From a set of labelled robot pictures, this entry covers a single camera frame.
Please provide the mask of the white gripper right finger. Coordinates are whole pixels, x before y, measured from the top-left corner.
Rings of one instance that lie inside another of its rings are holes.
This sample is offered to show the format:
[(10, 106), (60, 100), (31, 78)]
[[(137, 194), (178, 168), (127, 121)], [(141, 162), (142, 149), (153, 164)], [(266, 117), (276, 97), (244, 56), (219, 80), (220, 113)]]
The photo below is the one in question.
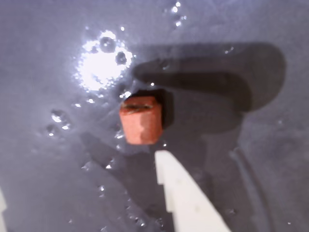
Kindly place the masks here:
[(167, 150), (154, 154), (157, 183), (164, 188), (166, 211), (176, 232), (229, 232), (220, 213), (198, 184)]

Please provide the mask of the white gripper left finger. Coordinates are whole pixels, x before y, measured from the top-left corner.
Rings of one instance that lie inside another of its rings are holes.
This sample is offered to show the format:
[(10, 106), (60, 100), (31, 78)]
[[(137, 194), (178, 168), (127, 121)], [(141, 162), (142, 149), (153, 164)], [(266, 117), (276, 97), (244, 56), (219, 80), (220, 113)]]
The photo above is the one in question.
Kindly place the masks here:
[(3, 213), (7, 209), (7, 204), (4, 198), (4, 195), (2, 193), (2, 190), (0, 189), (0, 216), (3, 218)]

